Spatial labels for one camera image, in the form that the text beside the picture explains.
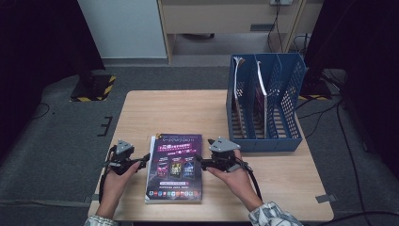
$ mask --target blue plastic basket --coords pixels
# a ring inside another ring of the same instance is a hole
[[[241,62],[235,75],[235,58]],[[267,116],[256,114],[255,87],[257,62],[267,91]],[[292,152],[302,137],[295,120],[295,106],[306,67],[299,54],[232,55],[226,101],[230,140],[241,145],[241,151]],[[234,87],[238,102],[235,102]]]

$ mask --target hand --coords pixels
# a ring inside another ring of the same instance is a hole
[[[114,217],[115,210],[118,207],[124,188],[129,179],[137,172],[139,166],[140,162],[134,163],[121,176],[117,175],[113,170],[108,169],[110,171],[106,174],[103,199],[97,209],[97,216],[110,219]]]
[[[234,154],[235,157],[242,160],[240,151],[234,150]],[[225,172],[209,167],[206,170],[222,180],[229,187],[232,194],[243,202],[249,212],[263,205],[262,200],[253,190],[248,173],[245,169],[240,168],[232,172]]]

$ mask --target patterned sleeve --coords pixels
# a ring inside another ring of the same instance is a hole
[[[118,223],[109,218],[91,216],[86,220],[85,226],[118,226]]]
[[[253,226],[301,226],[302,224],[290,213],[282,212],[274,203],[268,202],[249,213]]]

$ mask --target hazard tape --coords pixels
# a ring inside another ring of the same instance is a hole
[[[328,95],[299,95],[299,100],[331,100],[331,96]]]
[[[108,97],[109,92],[112,89],[112,86],[114,85],[115,79],[117,77],[115,75],[110,76],[108,84],[104,90],[104,94],[102,96],[97,96],[97,97],[87,97],[87,96],[80,96],[80,97],[75,97],[71,98],[72,102],[90,102],[90,101],[104,101]]]

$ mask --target book cover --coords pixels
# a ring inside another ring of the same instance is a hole
[[[257,61],[258,80],[255,87],[255,105],[254,110],[257,117],[261,120],[263,128],[263,137],[267,138],[267,92],[264,88],[263,78],[261,74],[261,62]]]
[[[161,134],[152,137],[145,203],[200,202],[202,135]]]
[[[238,68],[245,62],[242,57],[235,56],[234,60],[234,102],[233,106],[235,106],[235,112],[239,120],[240,130],[243,137],[247,137],[246,129],[245,129],[245,121],[243,116],[243,109],[238,101],[239,96],[243,95],[243,90],[241,85],[237,81],[238,76]]]

